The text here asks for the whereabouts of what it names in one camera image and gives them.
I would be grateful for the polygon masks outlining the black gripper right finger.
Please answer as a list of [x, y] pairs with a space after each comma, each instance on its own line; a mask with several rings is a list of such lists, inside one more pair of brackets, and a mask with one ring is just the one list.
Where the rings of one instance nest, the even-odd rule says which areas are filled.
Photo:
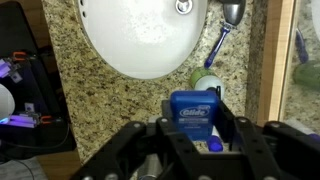
[[240, 151], [254, 180], [320, 180], [320, 144], [315, 137], [279, 121], [262, 127], [218, 103], [217, 130]]

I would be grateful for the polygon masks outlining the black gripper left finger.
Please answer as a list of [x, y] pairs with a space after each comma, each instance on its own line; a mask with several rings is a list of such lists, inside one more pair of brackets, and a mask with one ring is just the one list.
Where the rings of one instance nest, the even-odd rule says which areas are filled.
[[155, 155], [162, 166], [157, 180], [189, 178], [184, 157], [195, 157], [198, 151], [188, 137], [172, 122], [173, 111], [168, 100], [161, 103], [162, 115], [148, 124], [131, 121], [114, 134], [71, 180], [130, 180]]

